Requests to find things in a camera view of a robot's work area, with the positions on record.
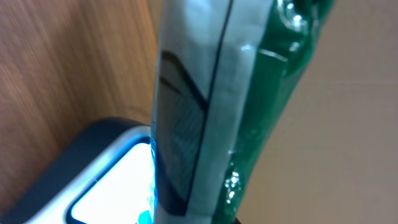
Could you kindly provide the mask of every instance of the teal object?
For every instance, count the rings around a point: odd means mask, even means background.
[[[233,222],[259,154],[315,51],[332,4],[274,1],[213,223]]]
[[[142,212],[138,217],[137,224],[153,224],[153,221],[150,216],[150,211]]]

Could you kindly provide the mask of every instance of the plastic bag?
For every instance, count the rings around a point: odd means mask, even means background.
[[[163,0],[155,223],[232,223],[331,0]]]

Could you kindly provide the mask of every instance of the plastic wrap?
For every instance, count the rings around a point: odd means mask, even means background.
[[[232,223],[331,0],[163,0],[155,223]]]

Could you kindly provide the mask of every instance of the wood grain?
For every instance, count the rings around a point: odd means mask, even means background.
[[[0,214],[85,125],[150,121],[145,0],[0,0]]]

